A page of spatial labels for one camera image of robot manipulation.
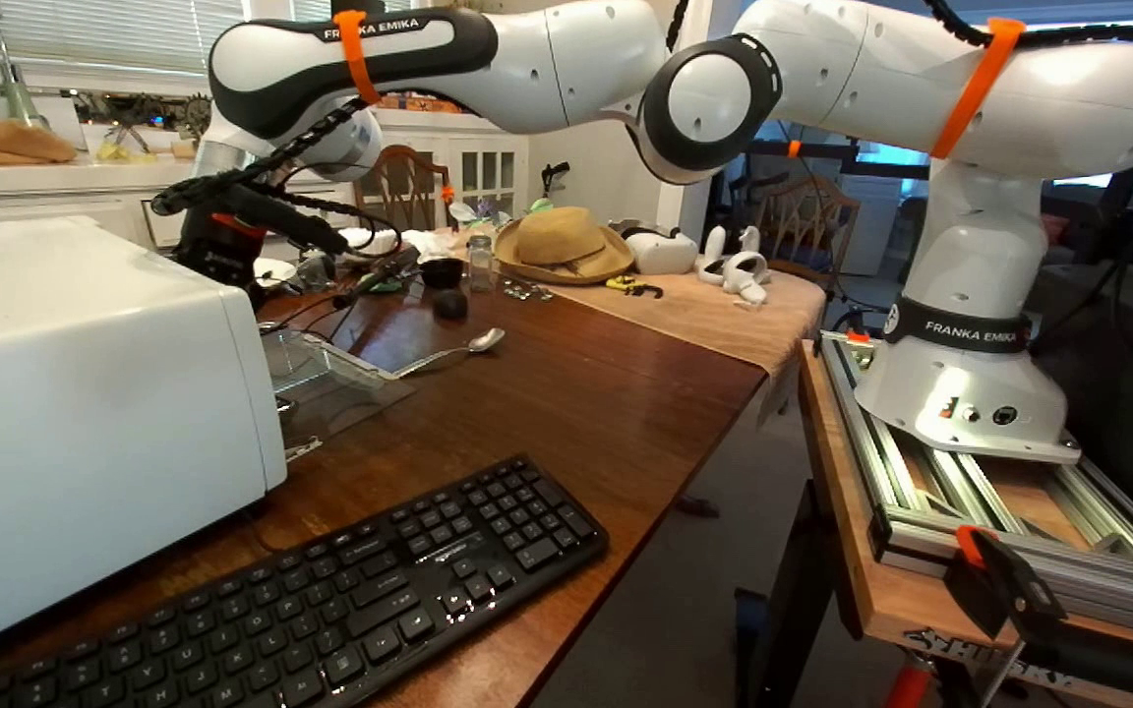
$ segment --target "white printer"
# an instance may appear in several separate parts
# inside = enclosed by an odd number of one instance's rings
[[[245,293],[87,217],[0,222],[0,631],[282,475]]]

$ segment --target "desk surface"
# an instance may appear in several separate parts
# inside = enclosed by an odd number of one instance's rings
[[[424,307],[360,307],[337,342],[395,366],[493,323],[508,332],[495,360],[417,377],[409,399],[297,462],[264,504],[3,632],[0,666],[55,652],[270,551],[527,453],[599,516],[609,555],[390,693],[390,706],[518,706],[715,449],[765,371],[565,298],[518,303],[495,293],[478,295],[459,328],[437,328]]]
[[[846,584],[854,593],[860,636],[922,651],[914,632],[931,631],[940,636],[990,644],[990,636],[973,627],[973,619],[952,601],[952,593],[936,573],[879,561],[871,533],[872,504],[860,487],[860,474],[834,399],[834,382],[811,342],[801,342],[799,366],[801,366],[805,441],[811,455],[818,462],[818,475],[828,484],[832,510],[843,534]],[[1072,623],[1133,641],[1133,631],[1127,627],[1095,619],[1072,619]]]

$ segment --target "window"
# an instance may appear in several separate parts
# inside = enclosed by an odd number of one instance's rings
[[[0,33],[26,87],[205,89],[210,44],[239,0],[0,0]]]

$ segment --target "floor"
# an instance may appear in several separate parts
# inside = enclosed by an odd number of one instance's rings
[[[893,298],[893,281],[850,281],[850,298]],[[694,498],[721,516],[673,510],[593,615],[534,708],[731,708],[736,589],[770,589],[783,540],[811,480],[801,416],[778,382],[745,408],[694,480]],[[801,668],[794,706],[879,708],[900,668],[900,651],[854,641],[834,605]]]

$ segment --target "black keyboard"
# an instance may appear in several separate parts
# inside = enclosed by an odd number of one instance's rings
[[[510,455],[0,674],[0,706],[366,706],[601,551],[605,533]]]

